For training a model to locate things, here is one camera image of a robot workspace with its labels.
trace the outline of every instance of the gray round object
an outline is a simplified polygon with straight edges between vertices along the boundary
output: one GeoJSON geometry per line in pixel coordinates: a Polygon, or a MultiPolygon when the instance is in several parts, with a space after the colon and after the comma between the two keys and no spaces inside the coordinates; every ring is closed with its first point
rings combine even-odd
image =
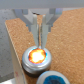
{"type": "Polygon", "coordinates": [[[51,54],[50,52],[44,48],[45,52],[46,52],[46,58],[42,63],[39,64],[34,64],[32,62],[29,61],[28,57],[29,57],[29,53],[33,50],[36,49],[36,46],[32,46],[30,48],[28,48],[23,56],[22,56],[22,66],[23,68],[31,74],[41,74],[42,72],[48,70],[50,68],[50,64],[51,64],[51,54]]]}
{"type": "Polygon", "coordinates": [[[46,71],[46,72],[42,73],[39,76],[36,84],[44,84],[45,79],[47,77],[51,76],[51,75],[55,75],[55,76],[61,77],[61,78],[63,78],[65,84],[70,84],[70,82],[68,81],[68,79],[63,74],[61,74],[61,73],[59,73],[57,71],[46,71]]]}

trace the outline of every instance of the brown cork surface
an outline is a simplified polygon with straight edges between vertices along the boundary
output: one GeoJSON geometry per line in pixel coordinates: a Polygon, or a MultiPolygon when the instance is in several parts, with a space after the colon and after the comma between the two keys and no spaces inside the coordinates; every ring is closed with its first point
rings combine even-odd
{"type": "MultiPolygon", "coordinates": [[[[24,51],[35,45],[33,35],[20,19],[7,20],[6,25],[21,62],[24,51]]],[[[71,84],[84,84],[84,8],[63,12],[48,34],[46,48],[52,54],[50,70],[61,72],[71,84]]],[[[37,78],[26,78],[36,84],[37,78]]]]}

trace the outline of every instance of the silver container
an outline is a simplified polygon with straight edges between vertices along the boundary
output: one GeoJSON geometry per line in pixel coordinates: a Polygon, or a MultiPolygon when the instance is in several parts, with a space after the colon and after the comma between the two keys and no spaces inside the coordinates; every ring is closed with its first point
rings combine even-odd
{"type": "Polygon", "coordinates": [[[28,48],[22,57],[22,66],[24,68],[25,71],[27,71],[30,74],[41,74],[42,72],[48,70],[50,68],[51,65],[51,54],[50,52],[44,48],[45,52],[46,52],[46,58],[42,63],[39,64],[35,64],[29,61],[29,53],[33,50],[36,49],[36,46],[32,46],[30,48],[28,48]]]}

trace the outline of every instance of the particle board surface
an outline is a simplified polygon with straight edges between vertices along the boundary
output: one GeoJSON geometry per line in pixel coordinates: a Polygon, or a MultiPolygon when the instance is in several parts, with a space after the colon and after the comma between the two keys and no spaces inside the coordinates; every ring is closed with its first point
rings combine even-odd
{"type": "MultiPolygon", "coordinates": [[[[19,18],[7,20],[6,26],[21,62],[24,51],[35,45],[33,35],[19,18]]],[[[46,48],[52,54],[50,70],[61,72],[71,84],[84,84],[84,8],[63,12],[48,34],[46,48]]],[[[25,76],[28,84],[36,84],[37,78],[25,76]]]]}

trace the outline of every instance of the gray floor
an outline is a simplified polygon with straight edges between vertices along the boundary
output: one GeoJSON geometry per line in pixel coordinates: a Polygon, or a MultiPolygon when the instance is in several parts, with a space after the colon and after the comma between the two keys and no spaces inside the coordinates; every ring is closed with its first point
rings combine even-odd
{"type": "Polygon", "coordinates": [[[0,10],[0,82],[14,77],[5,20],[16,18],[11,10],[0,10]]]}

